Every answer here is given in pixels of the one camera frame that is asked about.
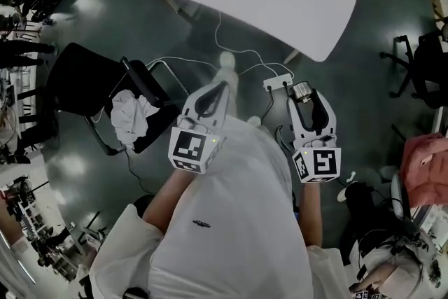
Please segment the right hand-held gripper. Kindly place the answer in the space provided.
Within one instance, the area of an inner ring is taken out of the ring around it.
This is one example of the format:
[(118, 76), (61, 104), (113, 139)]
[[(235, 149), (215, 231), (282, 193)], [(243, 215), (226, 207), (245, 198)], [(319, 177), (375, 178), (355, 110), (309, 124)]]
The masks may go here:
[(337, 119), (331, 105), (318, 90), (311, 98), (313, 132), (304, 128), (295, 98), (287, 100), (295, 136), (292, 160), (301, 183), (325, 183), (340, 176), (342, 149), (336, 144)]

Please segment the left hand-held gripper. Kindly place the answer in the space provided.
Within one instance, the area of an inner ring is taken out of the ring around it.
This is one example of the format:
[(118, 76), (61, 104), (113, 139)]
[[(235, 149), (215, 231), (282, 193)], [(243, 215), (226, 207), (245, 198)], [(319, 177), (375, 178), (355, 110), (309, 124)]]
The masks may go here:
[(171, 129), (168, 158), (176, 169), (205, 174), (226, 141), (221, 131), (193, 119), (206, 118), (210, 126), (223, 126), (230, 99), (225, 81), (210, 83), (192, 93)]

